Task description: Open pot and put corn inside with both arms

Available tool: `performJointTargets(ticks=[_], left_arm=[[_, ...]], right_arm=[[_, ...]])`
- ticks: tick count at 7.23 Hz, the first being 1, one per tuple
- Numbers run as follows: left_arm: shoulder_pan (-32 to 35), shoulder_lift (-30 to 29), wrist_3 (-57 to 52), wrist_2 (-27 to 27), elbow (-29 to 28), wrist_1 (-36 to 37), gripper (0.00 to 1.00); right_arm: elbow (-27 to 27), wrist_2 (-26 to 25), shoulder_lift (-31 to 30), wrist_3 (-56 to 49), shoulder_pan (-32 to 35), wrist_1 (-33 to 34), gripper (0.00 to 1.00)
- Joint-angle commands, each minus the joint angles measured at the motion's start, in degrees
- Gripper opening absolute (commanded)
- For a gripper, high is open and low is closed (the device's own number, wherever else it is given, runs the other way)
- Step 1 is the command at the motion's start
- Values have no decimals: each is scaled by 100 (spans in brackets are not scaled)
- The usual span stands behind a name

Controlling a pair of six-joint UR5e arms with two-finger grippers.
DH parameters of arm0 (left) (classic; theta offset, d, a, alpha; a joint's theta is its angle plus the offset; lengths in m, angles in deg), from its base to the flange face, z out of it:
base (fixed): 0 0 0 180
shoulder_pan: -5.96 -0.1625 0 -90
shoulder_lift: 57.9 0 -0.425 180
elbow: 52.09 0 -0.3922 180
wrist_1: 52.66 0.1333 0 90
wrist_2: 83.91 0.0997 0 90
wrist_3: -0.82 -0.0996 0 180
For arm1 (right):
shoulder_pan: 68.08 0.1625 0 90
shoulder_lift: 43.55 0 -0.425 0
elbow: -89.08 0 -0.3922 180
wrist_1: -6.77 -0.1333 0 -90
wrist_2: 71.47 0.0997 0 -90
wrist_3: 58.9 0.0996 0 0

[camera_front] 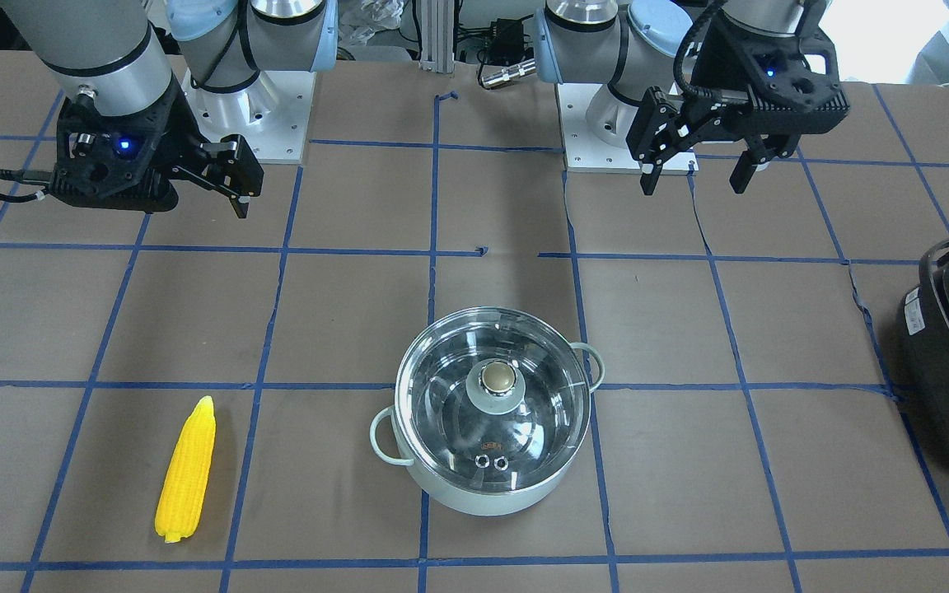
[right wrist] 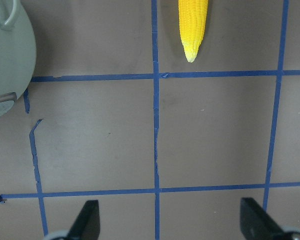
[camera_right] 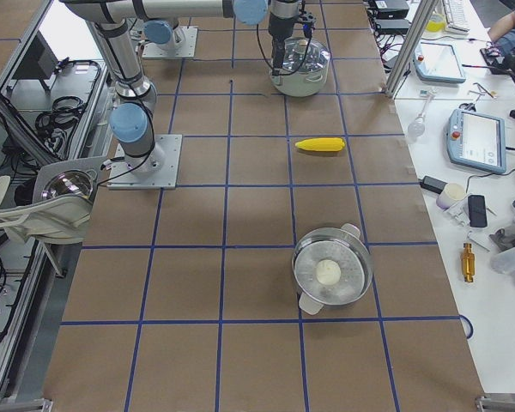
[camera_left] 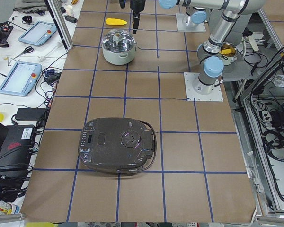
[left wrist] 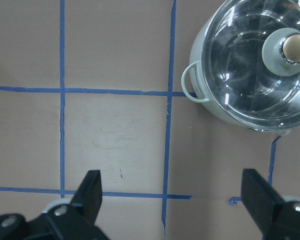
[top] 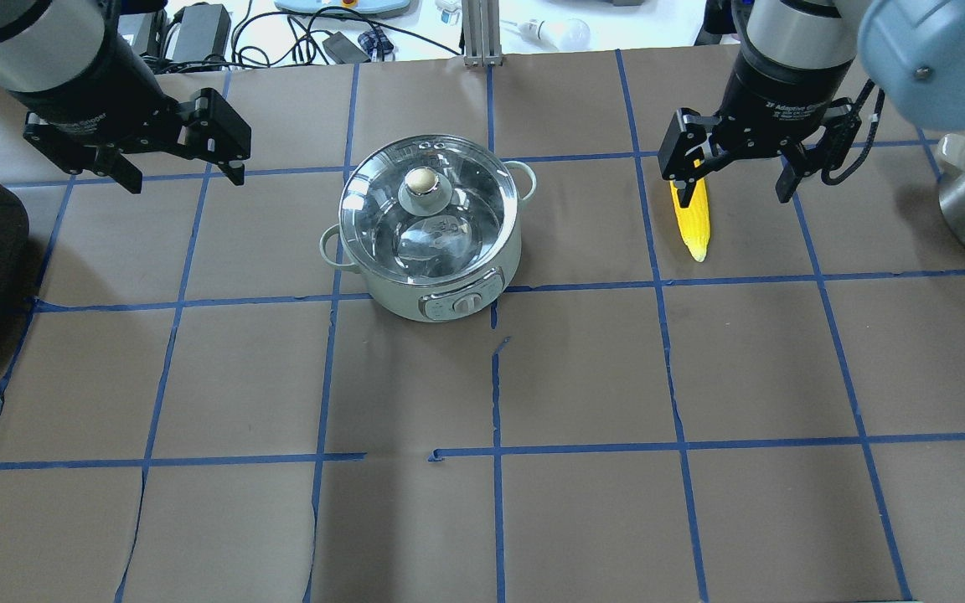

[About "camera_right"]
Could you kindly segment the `person forearm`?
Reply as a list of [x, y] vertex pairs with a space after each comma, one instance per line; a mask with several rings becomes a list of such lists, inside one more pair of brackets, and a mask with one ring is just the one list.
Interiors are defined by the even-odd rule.
[[499, 18], [488, 30], [489, 38], [495, 42], [515, 29], [515, 10]]

